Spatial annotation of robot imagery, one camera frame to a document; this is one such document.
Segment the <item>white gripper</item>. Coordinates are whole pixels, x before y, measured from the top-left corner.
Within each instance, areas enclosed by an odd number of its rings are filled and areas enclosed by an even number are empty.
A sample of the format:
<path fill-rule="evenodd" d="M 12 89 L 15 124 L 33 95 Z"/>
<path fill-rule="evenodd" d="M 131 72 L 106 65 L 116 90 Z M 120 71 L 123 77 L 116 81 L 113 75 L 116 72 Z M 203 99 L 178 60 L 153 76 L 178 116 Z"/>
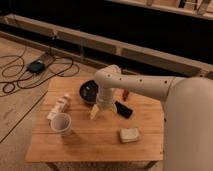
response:
<path fill-rule="evenodd" d="M 94 104 L 89 118 L 94 119 L 100 112 L 100 108 L 108 108 L 111 107 L 114 103 L 114 90 L 112 88 L 99 88 L 98 94 L 96 97 L 96 103 Z"/>

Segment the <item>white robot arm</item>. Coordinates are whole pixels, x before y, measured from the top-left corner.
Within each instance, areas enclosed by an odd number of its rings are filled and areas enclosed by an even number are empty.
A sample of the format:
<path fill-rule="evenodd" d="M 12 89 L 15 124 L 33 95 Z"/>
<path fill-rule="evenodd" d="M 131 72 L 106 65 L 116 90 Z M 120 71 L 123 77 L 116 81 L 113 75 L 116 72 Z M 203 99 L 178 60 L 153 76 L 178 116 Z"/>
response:
<path fill-rule="evenodd" d="M 205 77 L 125 75 L 116 65 L 94 74 L 98 85 L 90 117 L 114 106 L 125 89 L 163 104 L 163 171 L 213 171 L 213 80 Z"/>

